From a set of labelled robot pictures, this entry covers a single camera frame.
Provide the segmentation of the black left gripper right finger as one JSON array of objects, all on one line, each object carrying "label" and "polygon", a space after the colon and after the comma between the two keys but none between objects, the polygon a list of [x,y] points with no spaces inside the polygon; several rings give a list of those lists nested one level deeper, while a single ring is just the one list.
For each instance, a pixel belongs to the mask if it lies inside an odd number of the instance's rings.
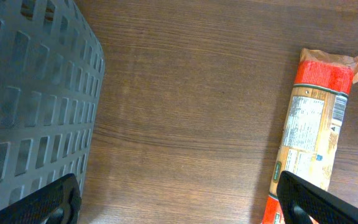
[{"label": "black left gripper right finger", "polygon": [[283,171],[277,196],[286,223],[358,224],[358,208],[297,175]]}]

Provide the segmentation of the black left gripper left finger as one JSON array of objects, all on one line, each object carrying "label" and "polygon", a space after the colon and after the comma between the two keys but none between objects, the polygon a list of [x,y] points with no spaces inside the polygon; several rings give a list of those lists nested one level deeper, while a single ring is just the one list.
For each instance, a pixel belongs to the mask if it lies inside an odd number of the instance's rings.
[{"label": "black left gripper left finger", "polygon": [[0,224],[76,224],[80,207],[79,183],[70,173],[0,210]]}]

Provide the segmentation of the orange spaghetti packet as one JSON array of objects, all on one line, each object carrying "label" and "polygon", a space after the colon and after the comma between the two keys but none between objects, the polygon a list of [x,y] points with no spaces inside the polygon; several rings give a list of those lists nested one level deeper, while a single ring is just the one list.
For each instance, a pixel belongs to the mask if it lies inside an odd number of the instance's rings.
[{"label": "orange spaghetti packet", "polygon": [[289,171],[328,190],[358,57],[302,49],[263,223],[283,223],[277,198],[280,174]]}]

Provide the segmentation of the grey plastic basket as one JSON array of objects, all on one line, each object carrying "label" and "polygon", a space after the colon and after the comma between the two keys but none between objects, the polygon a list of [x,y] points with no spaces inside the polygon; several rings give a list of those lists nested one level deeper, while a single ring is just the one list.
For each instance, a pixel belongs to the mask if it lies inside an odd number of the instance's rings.
[{"label": "grey plastic basket", "polygon": [[104,52],[74,0],[0,0],[0,210],[83,185]]}]

